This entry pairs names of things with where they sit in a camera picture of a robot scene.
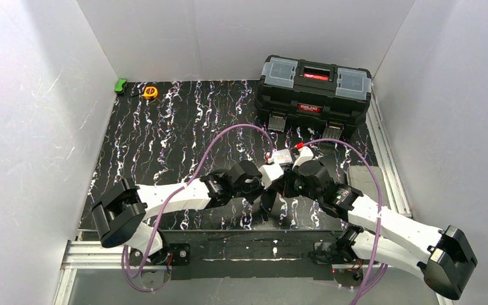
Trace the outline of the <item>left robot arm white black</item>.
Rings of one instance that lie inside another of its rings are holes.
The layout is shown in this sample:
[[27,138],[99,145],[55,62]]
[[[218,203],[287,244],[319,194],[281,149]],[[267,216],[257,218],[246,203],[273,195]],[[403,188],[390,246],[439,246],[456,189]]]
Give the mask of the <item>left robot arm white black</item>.
[[148,226],[147,219],[181,210],[223,207],[235,198],[252,203],[283,175],[279,164],[256,167],[244,160],[191,182],[148,186],[121,179],[92,204],[91,214],[103,248],[125,245],[154,262],[168,247],[159,226]]

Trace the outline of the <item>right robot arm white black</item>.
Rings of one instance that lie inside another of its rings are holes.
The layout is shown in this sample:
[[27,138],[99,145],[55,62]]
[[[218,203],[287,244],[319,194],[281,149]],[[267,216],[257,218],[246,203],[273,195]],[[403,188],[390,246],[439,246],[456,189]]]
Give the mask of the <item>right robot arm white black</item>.
[[478,261],[465,233],[416,222],[382,207],[371,197],[335,182],[317,160],[283,169],[279,164],[259,169],[265,188],[286,198],[303,196],[316,201],[329,216],[351,225],[348,252],[357,258],[404,270],[425,282],[437,294],[458,300]]

